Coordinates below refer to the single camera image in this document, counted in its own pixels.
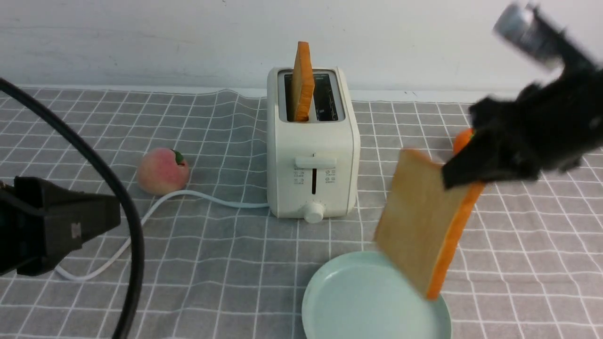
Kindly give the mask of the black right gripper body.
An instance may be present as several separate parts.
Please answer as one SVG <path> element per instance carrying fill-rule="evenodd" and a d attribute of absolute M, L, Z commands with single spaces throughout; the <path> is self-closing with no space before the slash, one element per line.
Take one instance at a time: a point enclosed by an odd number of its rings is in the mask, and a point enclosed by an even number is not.
<path fill-rule="evenodd" d="M 485 168 L 568 170 L 602 146 L 602 71 L 532 83 L 515 99 L 489 95 L 469 113 L 469 153 Z"/>

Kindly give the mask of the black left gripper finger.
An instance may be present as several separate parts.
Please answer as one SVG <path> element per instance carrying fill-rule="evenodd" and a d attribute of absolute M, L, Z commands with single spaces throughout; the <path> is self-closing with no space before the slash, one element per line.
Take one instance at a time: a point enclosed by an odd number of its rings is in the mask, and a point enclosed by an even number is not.
<path fill-rule="evenodd" d="M 119 200 L 112 195 L 72 191 L 35 177 L 16 177 L 14 189 L 37 212 L 21 212 L 16 220 L 19 275 L 54 270 L 69 253 L 121 222 Z"/>

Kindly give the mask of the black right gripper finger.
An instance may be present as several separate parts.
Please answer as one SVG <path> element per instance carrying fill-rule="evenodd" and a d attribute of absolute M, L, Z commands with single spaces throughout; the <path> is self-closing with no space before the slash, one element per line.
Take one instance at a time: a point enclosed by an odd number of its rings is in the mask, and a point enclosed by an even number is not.
<path fill-rule="evenodd" d="M 517 148 L 471 141 L 441 168 L 444 189 L 472 183 L 536 181 L 541 167 Z"/>

